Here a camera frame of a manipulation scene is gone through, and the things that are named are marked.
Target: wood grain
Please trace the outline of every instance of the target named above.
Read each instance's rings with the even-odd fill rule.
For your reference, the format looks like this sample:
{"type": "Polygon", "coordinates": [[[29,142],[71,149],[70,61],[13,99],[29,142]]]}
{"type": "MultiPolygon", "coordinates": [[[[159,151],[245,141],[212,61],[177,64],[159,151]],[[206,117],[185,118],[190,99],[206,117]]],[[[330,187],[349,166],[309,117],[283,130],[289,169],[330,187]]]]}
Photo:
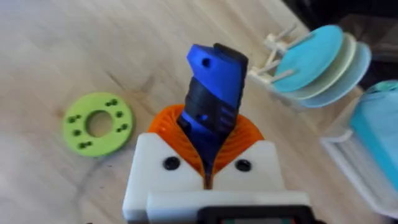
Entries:
{"type": "MultiPolygon", "coordinates": [[[[156,113],[182,103],[194,43],[221,42],[251,65],[269,52],[262,39],[298,22],[279,0],[0,1],[1,223],[124,223],[121,204],[134,144],[156,113]],[[60,121],[93,91],[122,96],[135,134],[109,157],[85,158],[63,142],[60,121]]],[[[346,99],[295,111],[247,79],[241,112],[276,143],[289,189],[308,192],[328,223],[380,223],[320,147],[346,99]]]]}

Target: black screw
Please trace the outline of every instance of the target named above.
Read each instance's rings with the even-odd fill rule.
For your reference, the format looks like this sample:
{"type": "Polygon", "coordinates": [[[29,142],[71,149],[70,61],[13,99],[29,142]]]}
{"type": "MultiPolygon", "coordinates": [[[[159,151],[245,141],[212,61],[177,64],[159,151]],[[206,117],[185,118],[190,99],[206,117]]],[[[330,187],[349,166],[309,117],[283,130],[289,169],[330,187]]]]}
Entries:
{"type": "Polygon", "coordinates": [[[117,105],[117,104],[118,104],[118,101],[117,101],[116,99],[112,99],[112,100],[111,100],[111,104],[112,104],[112,105],[117,105]]]}
{"type": "Polygon", "coordinates": [[[80,130],[73,130],[73,135],[74,136],[79,136],[81,134],[80,130]]]}
{"type": "Polygon", "coordinates": [[[175,170],[180,166],[180,159],[175,156],[170,156],[163,161],[163,167],[167,170],[175,170]]]}
{"type": "Polygon", "coordinates": [[[240,159],[235,162],[235,167],[242,172],[249,172],[251,170],[251,163],[246,159],[240,159]]]}
{"type": "Polygon", "coordinates": [[[123,117],[123,112],[122,112],[122,111],[116,112],[116,117],[117,117],[117,118],[123,117]]]}
{"type": "Polygon", "coordinates": [[[68,122],[69,123],[74,123],[75,122],[75,118],[74,117],[69,117],[68,118],[68,122]]]}
{"type": "Polygon", "coordinates": [[[79,143],[79,148],[80,148],[80,149],[84,149],[85,147],[86,147],[86,144],[85,144],[85,143],[83,143],[83,142],[82,142],[82,143],[79,143]]]}

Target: white base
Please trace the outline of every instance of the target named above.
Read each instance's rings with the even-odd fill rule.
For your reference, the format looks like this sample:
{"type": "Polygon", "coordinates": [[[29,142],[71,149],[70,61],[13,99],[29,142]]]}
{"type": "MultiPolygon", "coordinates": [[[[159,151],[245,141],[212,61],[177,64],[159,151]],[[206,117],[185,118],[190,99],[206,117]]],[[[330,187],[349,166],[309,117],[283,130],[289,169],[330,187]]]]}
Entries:
{"type": "Polygon", "coordinates": [[[137,140],[123,202],[129,222],[195,222],[197,211],[211,205],[309,205],[306,194],[286,191],[276,149],[258,141],[219,171],[213,190],[203,190],[203,179],[157,134],[144,133],[137,140]],[[165,170],[163,161],[179,157],[176,170],[165,170]],[[235,168],[246,159],[249,172],[235,168]]]}

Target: green washer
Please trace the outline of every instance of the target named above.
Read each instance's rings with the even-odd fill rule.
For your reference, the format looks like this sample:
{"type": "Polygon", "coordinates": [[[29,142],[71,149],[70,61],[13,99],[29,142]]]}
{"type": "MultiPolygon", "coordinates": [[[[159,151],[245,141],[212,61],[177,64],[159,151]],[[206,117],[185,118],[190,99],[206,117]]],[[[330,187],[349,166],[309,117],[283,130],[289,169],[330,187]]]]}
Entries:
{"type": "Polygon", "coordinates": [[[135,118],[129,106],[110,93],[90,93],[81,97],[63,118],[63,138],[69,147],[82,156],[103,156],[118,150],[126,143],[135,128],[135,118]],[[97,112],[112,117],[110,132],[94,137],[87,132],[87,122],[97,112]]]}

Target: blue plate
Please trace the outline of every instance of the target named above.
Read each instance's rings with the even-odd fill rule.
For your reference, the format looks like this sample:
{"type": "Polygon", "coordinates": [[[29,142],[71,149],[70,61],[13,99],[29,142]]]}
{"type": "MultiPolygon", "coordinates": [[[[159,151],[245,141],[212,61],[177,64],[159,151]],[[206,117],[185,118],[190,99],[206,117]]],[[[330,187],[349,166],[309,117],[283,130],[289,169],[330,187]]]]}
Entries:
{"type": "Polygon", "coordinates": [[[289,49],[280,62],[278,74],[293,69],[293,75],[274,83],[280,92],[298,90],[319,77],[336,58],[343,43],[343,31],[334,25],[323,26],[311,32],[311,37],[289,49]]]}
{"type": "Polygon", "coordinates": [[[371,59],[372,55],[369,47],[359,42],[353,61],[341,78],[323,93],[313,98],[302,100],[300,103],[307,108],[318,108],[339,100],[351,91],[362,79],[368,70],[371,59]]]}

